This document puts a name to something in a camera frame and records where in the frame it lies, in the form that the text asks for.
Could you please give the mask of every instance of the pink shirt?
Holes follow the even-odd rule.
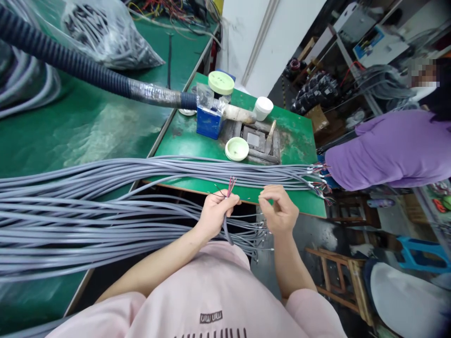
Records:
[[[129,292],[95,304],[47,337],[346,337],[330,303],[295,291],[286,307],[250,272],[245,253],[210,242],[146,299]]]

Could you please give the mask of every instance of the green table top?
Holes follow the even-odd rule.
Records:
[[[208,78],[202,74],[196,74],[191,86],[196,83],[208,82]],[[244,109],[252,110],[257,99],[238,90],[232,94],[232,104]],[[277,120],[277,129],[280,132],[281,161],[282,164],[316,163],[315,141],[311,120],[298,116],[279,107],[274,107],[265,122],[272,123]],[[225,143],[221,140],[213,140],[196,133],[196,115],[184,116],[177,113],[171,121],[155,156],[159,155],[184,155],[208,157],[219,160],[228,160],[224,152]],[[216,191],[213,182],[197,178],[183,178],[165,182],[166,185],[184,190],[200,193]],[[258,203],[260,189],[236,186],[233,192],[241,197],[244,202]],[[318,217],[326,217],[324,201],[309,191],[289,191],[292,201],[297,205],[301,213]]]
[[[183,90],[210,37],[136,22],[138,31],[164,60],[172,38],[171,87]],[[163,87],[167,64],[126,75]],[[32,175],[81,163],[148,156],[171,108],[149,106],[61,74],[57,102],[0,120],[0,177]],[[113,195],[121,195],[130,185]],[[85,272],[0,285],[0,335],[61,318]]]

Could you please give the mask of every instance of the black corrugated hose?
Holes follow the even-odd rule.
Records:
[[[151,105],[196,110],[196,95],[129,79],[62,46],[0,5],[0,39],[108,92]]]

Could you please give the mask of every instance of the wooden chair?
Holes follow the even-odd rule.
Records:
[[[317,251],[305,248],[305,250],[308,253],[320,257],[321,259],[326,289],[323,289],[317,285],[316,288],[318,292],[358,313],[369,326],[373,326],[374,322],[372,309],[368,301],[365,283],[362,277],[362,268],[366,260],[353,259],[324,249],[319,249],[319,251]],[[330,282],[329,273],[327,270],[327,260],[333,261],[337,264],[340,287],[337,287]],[[350,293],[346,289],[342,270],[343,265],[349,270],[354,293]]]
[[[367,201],[371,199],[370,195],[357,192],[336,192],[334,193],[336,204],[331,206],[331,210],[335,210],[337,216],[329,217],[332,222],[341,222],[344,226],[371,225],[374,228],[381,228],[381,221],[377,209],[368,206]],[[351,216],[351,208],[363,214]]]

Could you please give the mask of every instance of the white plastic jar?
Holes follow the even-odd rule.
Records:
[[[274,105],[269,98],[260,96],[255,102],[255,107],[253,110],[254,114],[257,116],[257,121],[263,121],[269,113],[272,112],[273,108]]]

